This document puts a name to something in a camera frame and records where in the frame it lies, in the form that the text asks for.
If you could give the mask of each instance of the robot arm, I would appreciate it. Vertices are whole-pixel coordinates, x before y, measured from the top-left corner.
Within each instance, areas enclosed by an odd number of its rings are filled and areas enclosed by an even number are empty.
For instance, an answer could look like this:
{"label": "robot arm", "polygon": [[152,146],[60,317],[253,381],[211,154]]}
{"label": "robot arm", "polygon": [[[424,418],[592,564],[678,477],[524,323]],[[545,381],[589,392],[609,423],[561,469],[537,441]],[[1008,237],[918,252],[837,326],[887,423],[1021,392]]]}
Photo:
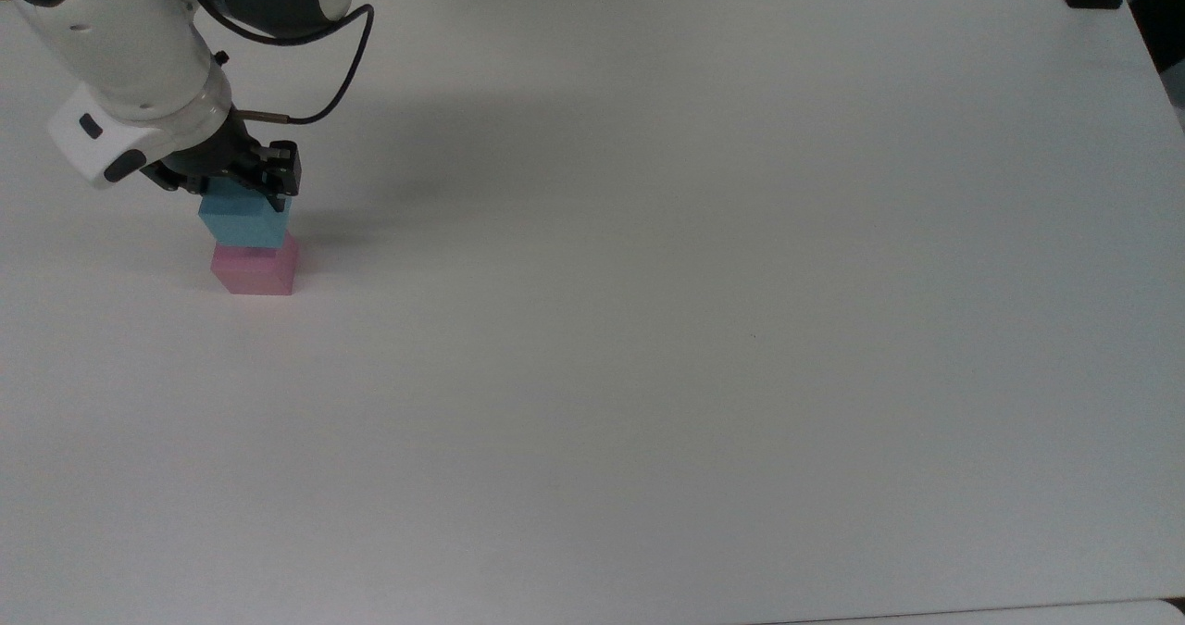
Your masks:
{"label": "robot arm", "polygon": [[342,19],[351,0],[14,1],[82,82],[50,134],[94,185],[143,171],[166,190],[203,193],[206,177],[228,176],[269,199],[296,193],[295,145],[262,147],[246,134],[193,14],[204,2],[300,43]]}

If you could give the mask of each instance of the blue block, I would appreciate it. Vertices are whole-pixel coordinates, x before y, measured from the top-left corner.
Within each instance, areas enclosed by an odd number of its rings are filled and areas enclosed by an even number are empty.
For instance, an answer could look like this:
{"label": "blue block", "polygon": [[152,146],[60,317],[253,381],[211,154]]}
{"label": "blue block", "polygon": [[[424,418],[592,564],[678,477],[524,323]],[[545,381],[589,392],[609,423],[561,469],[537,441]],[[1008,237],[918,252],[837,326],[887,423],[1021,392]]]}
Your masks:
{"label": "blue block", "polygon": [[276,212],[258,192],[226,178],[212,178],[198,217],[222,245],[280,248],[292,215],[288,199],[282,202],[284,210]]}

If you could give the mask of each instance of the stacked blocks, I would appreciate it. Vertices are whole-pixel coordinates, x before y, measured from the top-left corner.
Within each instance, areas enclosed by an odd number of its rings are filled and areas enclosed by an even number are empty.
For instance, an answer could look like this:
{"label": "stacked blocks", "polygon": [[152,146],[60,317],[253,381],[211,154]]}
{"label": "stacked blocks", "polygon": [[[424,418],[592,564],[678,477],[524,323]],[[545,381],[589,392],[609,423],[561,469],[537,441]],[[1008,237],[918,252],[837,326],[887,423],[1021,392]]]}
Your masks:
{"label": "stacked blocks", "polygon": [[276,212],[258,192],[210,179],[198,216],[218,244],[210,270],[231,294],[287,296],[293,293],[300,245],[288,234],[289,203]]}
{"label": "stacked blocks", "polygon": [[288,296],[293,293],[300,245],[284,234],[281,248],[214,245],[210,270],[231,294]]}

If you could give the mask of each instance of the black cable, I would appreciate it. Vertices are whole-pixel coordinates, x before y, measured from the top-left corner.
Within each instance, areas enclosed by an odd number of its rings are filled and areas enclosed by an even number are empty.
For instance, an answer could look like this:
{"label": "black cable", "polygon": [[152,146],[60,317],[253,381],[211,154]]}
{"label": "black cable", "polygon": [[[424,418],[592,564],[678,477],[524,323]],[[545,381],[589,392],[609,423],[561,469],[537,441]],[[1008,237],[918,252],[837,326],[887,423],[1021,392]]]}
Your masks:
{"label": "black cable", "polygon": [[358,50],[354,51],[354,59],[350,64],[350,70],[346,72],[346,78],[345,81],[341,82],[341,85],[339,85],[338,93],[333,96],[333,100],[331,100],[329,103],[324,109],[321,109],[316,114],[313,114],[312,116],[302,119],[296,119],[287,114],[270,114],[267,111],[239,111],[239,115],[242,115],[244,120],[263,120],[268,122],[280,122],[286,125],[309,125],[309,123],[315,123],[316,121],[324,119],[325,116],[328,116],[329,113],[338,107],[338,103],[341,102],[341,98],[346,95],[346,91],[350,90],[350,84],[353,83],[354,75],[358,72],[358,65],[360,65],[363,62],[363,55],[366,53],[366,43],[370,39],[371,28],[374,26],[374,8],[372,5],[366,4],[366,5],[360,5],[359,8],[356,8],[353,12],[345,14],[345,17],[342,17],[340,20],[325,27],[324,30],[302,37],[280,39],[275,37],[256,34],[235,24],[229,18],[223,17],[223,14],[218,12],[212,5],[210,5],[207,0],[197,0],[197,1],[198,5],[200,5],[201,8],[206,11],[207,14],[211,14],[211,17],[216,21],[219,21],[223,26],[225,26],[233,33],[245,39],[250,39],[251,42],[256,42],[258,44],[264,44],[268,46],[302,46],[305,44],[318,42],[340,31],[341,28],[348,26],[351,23],[354,23],[359,17],[361,17],[361,14],[366,14],[366,25],[363,27],[363,36],[358,40]]}

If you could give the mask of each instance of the table surface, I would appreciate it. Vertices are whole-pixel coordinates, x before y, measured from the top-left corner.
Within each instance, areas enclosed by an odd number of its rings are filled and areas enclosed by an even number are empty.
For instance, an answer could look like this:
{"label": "table surface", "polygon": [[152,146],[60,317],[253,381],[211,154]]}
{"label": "table surface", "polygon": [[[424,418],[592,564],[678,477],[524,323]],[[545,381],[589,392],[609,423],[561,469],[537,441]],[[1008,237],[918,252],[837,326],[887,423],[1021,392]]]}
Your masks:
{"label": "table surface", "polygon": [[1181,625],[1185,614],[1162,601],[1074,605],[930,616],[831,620],[834,625]]}
{"label": "table surface", "polygon": [[[373,0],[296,294],[92,192],[0,5],[0,620],[720,625],[1185,593],[1185,138],[1061,0]],[[353,34],[209,31],[312,113]]]}

